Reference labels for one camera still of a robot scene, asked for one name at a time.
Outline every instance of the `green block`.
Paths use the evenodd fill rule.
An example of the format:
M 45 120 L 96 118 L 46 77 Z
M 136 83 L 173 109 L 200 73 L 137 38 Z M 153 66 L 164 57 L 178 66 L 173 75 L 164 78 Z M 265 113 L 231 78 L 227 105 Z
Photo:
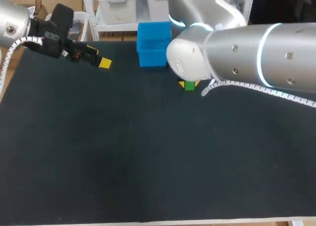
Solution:
M 185 82 L 185 85 L 184 85 L 185 90 L 192 91 L 195 89 L 195 87 L 196 87 L 195 82 L 189 82 L 189 81 Z

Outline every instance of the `white cable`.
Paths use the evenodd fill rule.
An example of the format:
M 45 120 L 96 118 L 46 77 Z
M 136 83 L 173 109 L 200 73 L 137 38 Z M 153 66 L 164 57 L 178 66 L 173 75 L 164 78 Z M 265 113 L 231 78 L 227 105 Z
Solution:
M 14 44 L 12 44 L 12 46 L 9 48 L 4 61 L 3 61 L 3 66 L 2 66 L 2 71 L 1 71 L 1 75 L 0 75 L 0 94 L 2 92 L 3 86 L 4 86 L 4 80 L 5 80 L 5 76 L 6 76 L 6 71 L 8 69 L 9 66 L 9 62 L 11 60 L 12 54 L 14 52 L 14 50 L 21 44 L 23 44 L 24 42 L 34 42 L 37 43 L 39 45 L 42 45 L 42 38 L 38 38 L 38 37 L 23 37 L 18 39 L 17 41 L 14 42 Z
M 250 83 L 245 83 L 245 82 L 239 82 L 239 81 L 232 81 L 232 80 L 226 80 L 224 81 L 224 85 L 235 85 L 239 87 L 244 87 L 247 89 L 252 89 L 256 90 L 265 94 L 273 95 L 282 99 L 287 99 L 295 103 L 303 104 L 306 106 L 310 106 L 312 108 L 316 108 L 316 102 L 309 100 L 309 99 L 304 99 L 292 94 L 287 94 L 281 91 L 273 90 L 270 88 L 266 88 L 257 84 L 250 84 Z M 222 84 L 219 84 L 218 82 L 213 82 L 211 80 L 211 83 L 202 91 L 201 95 L 205 96 L 210 90 L 215 89 L 219 86 L 222 86 Z

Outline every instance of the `blue plastic bin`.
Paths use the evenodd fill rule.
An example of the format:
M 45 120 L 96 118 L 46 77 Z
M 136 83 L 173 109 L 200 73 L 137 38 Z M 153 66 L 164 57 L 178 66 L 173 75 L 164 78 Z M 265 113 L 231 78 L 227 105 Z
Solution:
M 137 52 L 140 67 L 166 67 L 167 47 L 171 42 L 171 23 L 140 23 L 137 31 Z

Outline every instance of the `small block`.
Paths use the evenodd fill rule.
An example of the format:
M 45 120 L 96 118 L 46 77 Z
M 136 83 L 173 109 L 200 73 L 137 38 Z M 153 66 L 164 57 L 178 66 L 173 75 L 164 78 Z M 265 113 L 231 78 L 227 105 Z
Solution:
M 179 84 L 184 88 L 184 81 L 180 81 Z
M 194 90 L 195 89 L 195 83 L 186 81 L 184 89 L 188 90 L 188 91 Z
M 109 69 L 112 61 L 107 58 L 102 58 L 99 68 Z

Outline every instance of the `black mat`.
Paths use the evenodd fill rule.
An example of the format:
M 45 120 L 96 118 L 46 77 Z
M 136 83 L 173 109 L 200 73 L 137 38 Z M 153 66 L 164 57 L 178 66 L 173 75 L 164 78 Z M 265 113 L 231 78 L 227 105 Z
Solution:
M 139 68 L 133 42 L 94 46 L 111 71 L 23 54 L 0 105 L 0 225 L 316 216 L 315 109 L 202 98 Z

